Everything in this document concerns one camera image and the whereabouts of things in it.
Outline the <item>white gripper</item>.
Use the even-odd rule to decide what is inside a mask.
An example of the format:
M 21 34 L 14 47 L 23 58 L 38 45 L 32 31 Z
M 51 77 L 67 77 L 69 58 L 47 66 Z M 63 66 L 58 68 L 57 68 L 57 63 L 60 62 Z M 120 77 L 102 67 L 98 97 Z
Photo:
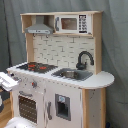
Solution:
M 18 88 L 19 82 L 15 81 L 4 72 L 0 72 L 0 86 L 6 91 L 12 91 Z

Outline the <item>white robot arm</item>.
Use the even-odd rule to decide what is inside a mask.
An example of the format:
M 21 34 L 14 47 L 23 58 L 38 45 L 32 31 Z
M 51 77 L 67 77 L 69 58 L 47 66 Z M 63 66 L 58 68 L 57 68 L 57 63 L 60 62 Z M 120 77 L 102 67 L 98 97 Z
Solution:
M 18 81 L 12 79 L 9 75 L 4 72 L 0 72 L 0 86 L 6 91 L 11 91 L 19 85 Z M 3 102 L 0 97 L 0 112 L 3 109 Z M 35 125 L 23 119 L 21 117 L 13 117 L 8 121 L 4 128 L 36 128 Z

